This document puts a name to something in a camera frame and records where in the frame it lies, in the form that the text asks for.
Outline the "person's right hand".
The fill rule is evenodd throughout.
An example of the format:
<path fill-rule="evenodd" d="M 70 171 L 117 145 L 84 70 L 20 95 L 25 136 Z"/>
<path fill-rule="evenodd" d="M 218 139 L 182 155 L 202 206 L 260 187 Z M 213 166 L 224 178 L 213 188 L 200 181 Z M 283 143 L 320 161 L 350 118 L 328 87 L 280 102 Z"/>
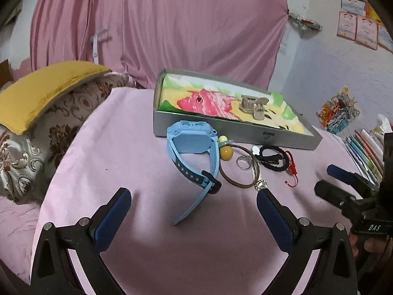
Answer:
<path fill-rule="evenodd" d="M 348 234 L 350 246 L 354 258 L 358 258 L 359 253 L 368 252 L 366 263 L 362 267 L 365 271 L 371 272 L 375 268 L 380 268 L 392 262 L 392 238 L 370 237 L 362 240 L 361 236 Z"/>

